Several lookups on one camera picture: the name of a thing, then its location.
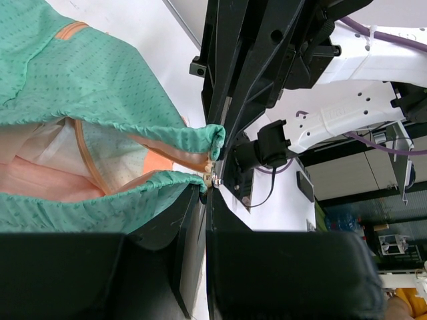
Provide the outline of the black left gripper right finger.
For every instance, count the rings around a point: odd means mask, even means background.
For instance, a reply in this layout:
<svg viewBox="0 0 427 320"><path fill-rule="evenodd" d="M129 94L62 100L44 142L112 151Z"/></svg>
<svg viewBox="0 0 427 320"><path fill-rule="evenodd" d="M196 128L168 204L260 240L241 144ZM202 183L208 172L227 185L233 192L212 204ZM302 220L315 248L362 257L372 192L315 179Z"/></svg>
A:
<svg viewBox="0 0 427 320"><path fill-rule="evenodd" d="M349 232L253 231L207 194L211 319L381 319L382 282L365 242Z"/></svg>

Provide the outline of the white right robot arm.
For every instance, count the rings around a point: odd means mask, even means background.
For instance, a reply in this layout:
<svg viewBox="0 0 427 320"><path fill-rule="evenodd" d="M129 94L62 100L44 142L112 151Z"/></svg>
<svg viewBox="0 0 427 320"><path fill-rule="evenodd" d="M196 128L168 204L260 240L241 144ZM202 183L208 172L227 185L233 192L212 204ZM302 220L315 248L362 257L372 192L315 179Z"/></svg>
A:
<svg viewBox="0 0 427 320"><path fill-rule="evenodd" d="M366 1L209 1L199 57L218 155L242 171L277 167L324 140L426 118L426 34L365 27Z"/></svg>

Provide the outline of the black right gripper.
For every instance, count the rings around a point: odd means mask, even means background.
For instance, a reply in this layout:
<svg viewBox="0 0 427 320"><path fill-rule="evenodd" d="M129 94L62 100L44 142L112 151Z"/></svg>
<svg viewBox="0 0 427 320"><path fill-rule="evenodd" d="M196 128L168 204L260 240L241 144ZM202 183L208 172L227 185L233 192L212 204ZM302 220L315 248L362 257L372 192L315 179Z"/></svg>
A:
<svg viewBox="0 0 427 320"><path fill-rule="evenodd" d="M339 1L210 1L200 54L205 120L243 131L284 89L309 89L339 46L330 40Z"/></svg>

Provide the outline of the teal and orange jacket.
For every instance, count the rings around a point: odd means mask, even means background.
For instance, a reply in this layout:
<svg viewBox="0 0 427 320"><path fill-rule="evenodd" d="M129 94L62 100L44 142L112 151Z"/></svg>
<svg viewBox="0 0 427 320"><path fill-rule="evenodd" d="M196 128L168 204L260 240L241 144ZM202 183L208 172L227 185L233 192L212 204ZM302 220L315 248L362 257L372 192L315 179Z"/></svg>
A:
<svg viewBox="0 0 427 320"><path fill-rule="evenodd" d="M226 136L188 127L138 50L46 1L1 2L1 230L131 233L205 176Z"/></svg>

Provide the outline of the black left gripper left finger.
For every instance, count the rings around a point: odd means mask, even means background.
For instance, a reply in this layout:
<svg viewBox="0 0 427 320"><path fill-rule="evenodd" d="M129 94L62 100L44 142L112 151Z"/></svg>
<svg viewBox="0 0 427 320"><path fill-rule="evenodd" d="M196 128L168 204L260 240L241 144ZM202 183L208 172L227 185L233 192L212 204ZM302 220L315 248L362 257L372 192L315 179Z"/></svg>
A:
<svg viewBox="0 0 427 320"><path fill-rule="evenodd" d="M129 235L4 233L2 319L189 319L200 272L199 191Z"/></svg>

